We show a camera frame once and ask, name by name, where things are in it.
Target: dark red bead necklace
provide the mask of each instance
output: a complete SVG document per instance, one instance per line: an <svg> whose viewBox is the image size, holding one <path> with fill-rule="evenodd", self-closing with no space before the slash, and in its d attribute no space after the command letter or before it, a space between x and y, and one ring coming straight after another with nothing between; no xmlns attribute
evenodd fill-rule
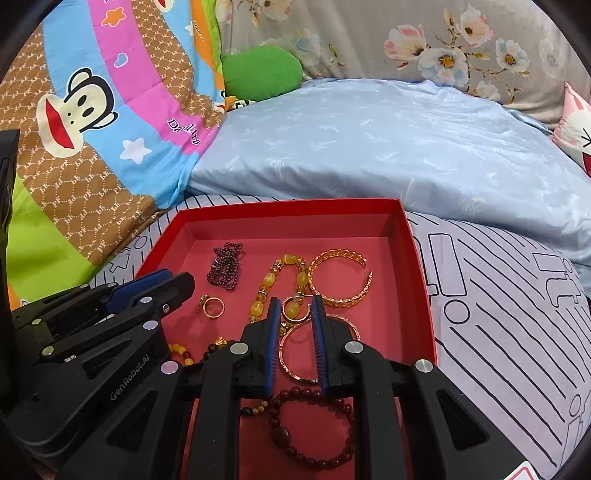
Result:
<svg viewBox="0 0 591 480"><path fill-rule="evenodd" d="M207 274L207 281L226 290L234 290L240 276L238 255L242 251L242 244L228 242L223 248L214 248L217 258L212 263L212 269Z"/></svg>

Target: red beaded bracelet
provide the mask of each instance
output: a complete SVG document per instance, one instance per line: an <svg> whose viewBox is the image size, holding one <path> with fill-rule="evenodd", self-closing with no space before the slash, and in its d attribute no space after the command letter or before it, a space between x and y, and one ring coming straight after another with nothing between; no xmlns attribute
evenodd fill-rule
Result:
<svg viewBox="0 0 591 480"><path fill-rule="evenodd" d="M344 414L349 420L349 436L345 440L345 447L340 455L337 455L330 460L315 460L311 457L306 457L299 453L295 447L291 445L291 435L286 427L281 425L279 420L279 413L281 406L286 401L300 400L308 401L318 404L320 406L332 405L337 412ZM355 444L353 441L353 408L346 404L342 398L337 398L328 402L320 390L312 391L311 388L293 387L291 390L282 390L279 395L271 400L271 407L267 410L269 412L269 426L271 427L271 440L273 443L282 449L287 456L293 458L297 463L303 464L311 470L328 470L337 468L353 458L355 451Z"/></svg>

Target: green fabric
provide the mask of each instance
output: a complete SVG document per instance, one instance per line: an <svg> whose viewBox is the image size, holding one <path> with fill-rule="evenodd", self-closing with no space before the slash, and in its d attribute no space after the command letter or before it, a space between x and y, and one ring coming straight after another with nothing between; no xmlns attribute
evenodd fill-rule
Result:
<svg viewBox="0 0 591 480"><path fill-rule="evenodd" d="M264 45L222 58L226 95L257 102L300 86L300 61L287 50Z"/></svg>
<svg viewBox="0 0 591 480"><path fill-rule="evenodd" d="M60 233L17 176L8 228L8 282L19 298L38 300L84 283L95 266Z"/></svg>
<svg viewBox="0 0 591 480"><path fill-rule="evenodd" d="M215 70L221 73L222 40L220 39L220 30L216 19L216 0L201 0L201 5L203 6L203 14L207 21L207 30L209 31L209 39L212 44Z"/></svg>

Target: pink pillow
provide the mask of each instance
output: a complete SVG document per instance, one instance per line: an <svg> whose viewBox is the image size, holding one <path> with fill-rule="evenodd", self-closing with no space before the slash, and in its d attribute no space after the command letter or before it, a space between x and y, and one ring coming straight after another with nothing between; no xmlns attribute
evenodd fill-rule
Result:
<svg viewBox="0 0 591 480"><path fill-rule="evenodd" d="M564 110L553 142L591 175L591 105L567 83Z"/></svg>

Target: blue gripper pad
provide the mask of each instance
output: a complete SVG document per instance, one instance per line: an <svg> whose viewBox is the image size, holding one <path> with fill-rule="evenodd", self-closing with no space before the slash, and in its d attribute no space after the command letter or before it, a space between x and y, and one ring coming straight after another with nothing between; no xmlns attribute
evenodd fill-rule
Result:
<svg viewBox="0 0 591 480"><path fill-rule="evenodd" d="M312 333L314 335L314 351L316 352L316 369L318 370L318 385L323 395L327 395L328 375L327 364L328 354L326 351L326 342L324 341L324 332L322 329L322 317L324 308L322 299L314 297L312 300Z"/></svg>
<svg viewBox="0 0 591 480"><path fill-rule="evenodd" d="M267 397L273 395L275 372L277 370L277 356L279 355L279 329L281 327L281 304L279 300L269 304L267 321L269 320L271 321L271 332L269 343L267 345L267 355L265 356L265 392Z"/></svg>
<svg viewBox="0 0 591 480"><path fill-rule="evenodd" d="M111 292L109 301L105 304L107 312L120 313L127 308L129 299L139 295L144 290L148 290L165 280L172 278L173 274L170 270L163 268L149 275L137 278L129 283L125 283L119 287L115 287Z"/></svg>

